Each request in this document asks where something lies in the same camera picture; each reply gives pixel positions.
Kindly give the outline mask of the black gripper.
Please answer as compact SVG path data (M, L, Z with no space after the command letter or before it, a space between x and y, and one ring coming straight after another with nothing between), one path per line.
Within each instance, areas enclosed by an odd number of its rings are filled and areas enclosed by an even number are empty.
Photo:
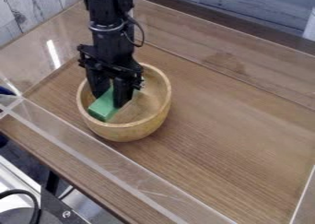
M87 70L91 92L97 99L109 89L113 80L113 103L121 108L140 89L143 67L133 59L133 32L120 30L92 32L92 44L80 44L79 65Z

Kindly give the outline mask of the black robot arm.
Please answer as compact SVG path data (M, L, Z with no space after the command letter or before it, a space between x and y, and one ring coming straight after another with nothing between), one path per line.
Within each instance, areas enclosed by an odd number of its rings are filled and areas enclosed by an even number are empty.
M113 105L121 108L141 89L143 66L133 59L133 29L143 31L129 12L133 0L84 0L89 14L92 44L80 44L79 65L87 70L87 82L97 99L113 89Z

